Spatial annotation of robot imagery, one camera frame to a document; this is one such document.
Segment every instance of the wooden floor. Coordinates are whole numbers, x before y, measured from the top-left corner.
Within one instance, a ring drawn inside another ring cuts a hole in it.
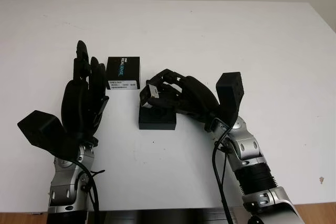
[[[305,224],[336,224],[336,202],[296,205]],[[45,224],[47,215],[0,213],[0,224]]]

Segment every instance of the metal joint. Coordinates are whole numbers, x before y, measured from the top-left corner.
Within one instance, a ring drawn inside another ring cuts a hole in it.
[[[244,207],[252,214],[263,213],[265,212],[263,209],[267,209],[267,207],[270,206],[286,204],[287,209],[290,209],[292,212],[294,212],[302,221],[299,213],[286,194],[285,189],[281,186],[264,191],[258,191],[253,194],[243,195],[242,199],[244,202]]]
[[[217,119],[213,130],[215,137],[220,138],[225,130],[225,125]],[[266,163],[257,140],[247,131],[246,123],[240,116],[227,136],[229,140],[224,141],[224,146],[228,150],[227,156],[233,172],[246,166]]]
[[[92,147],[80,145],[77,159],[90,170],[94,159]],[[80,188],[88,183],[88,176],[70,161],[55,157],[54,165],[48,213],[87,210],[87,193]]]

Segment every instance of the silver metal segment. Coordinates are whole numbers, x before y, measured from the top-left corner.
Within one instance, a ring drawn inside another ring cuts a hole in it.
[[[217,119],[214,135],[219,138],[225,132],[224,124]],[[239,116],[232,130],[227,134],[230,139],[224,141],[228,149],[227,159],[233,172],[243,167],[266,163],[257,140],[247,131],[245,121]]]
[[[301,217],[290,209],[275,209],[255,216],[264,224],[305,224]]]
[[[258,157],[260,154],[259,145],[254,136],[247,131],[246,123],[241,117],[237,118],[228,137],[236,149],[237,156],[241,160]]]
[[[299,216],[299,213],[286,194],[285,189],[281,186],[271,188],[269,190],[258,191],[253,194],[243,195],[242,199],[244,204],[257,204],[257,206],[254,207],[258,207],[259,209],[285,203],[287,204],[288,208],[291,209],[291,211]]]
[[[147,84],[149,87],[149,91],[151,93],[151,98],[159,98],[159,92],[157,91],[157,87],[151,84]],[[151,107],[153,107],[152,105],[150,105],[148,102],[146,102],[143,107],[150,109]]]
[[[94,160],[92,147],[80,145],[77,159],[90,170]],[[48,213],[87,210],[87,193],[80,188],[88,183],[88,176],[81,174],[78,177],[82,169],[63,159],[55,157],[54,165],[55,175],[50,186]]]
[[[217,138],[221,136],[225,131],[223,128],[223,123],[217,121],[216,127],[213,132]],[[247,131],[246,123],[241,118],[238,117],[236,123],[234,124],[232,130],[227,135],[228,138],[224,140],[224,146],[227,149],[227,158],[232,168],[235,172],[246,166],[256,165],[259,163],[266,163],[263,153],[259,148],[257,140]],[[295,209],[294,205],[289,200],[283,187],[275,187],[265,191],[259,191],[249,195],[243,195],[243,202],[245,204],[250,203],[257,204],[258,210],[261,212],[261,220],[264,220],[265,224],[273,223],[292,223],[299,224],[304,223]],[[287,204],[289,209],[280,211],[275,209],[277,212],[266,214],[262,210],[265,207],[269,207],[277,204]],[[279,220],[278,218],[284,218],[285,222]]]

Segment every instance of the product box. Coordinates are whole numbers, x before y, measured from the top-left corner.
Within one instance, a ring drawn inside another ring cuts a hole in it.
[[[140,57],[109,57],[107,89],[140,89]]]

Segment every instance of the black cube attachment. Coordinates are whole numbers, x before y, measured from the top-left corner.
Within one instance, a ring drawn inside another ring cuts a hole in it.
[[[54,115],[35,110],[17,125],[33,146],[64,160],[77,158],[79,141],[66,134],[61,122]]]
[[[215,110],[216,117],[226,127],[232,127],[238,117],[240,102],[244,95],[243,82],[240,72],[223,73],[216,83],[219,106]],[[205,125],[205,130],[213,130],[212,122]]]
[[[169,97],[172,94],[160,93],[160,98]],[[156,106],[150,109],[139,108],[139,129],[140,130],[175,130],[176,112],[173,108],[159,108]]]

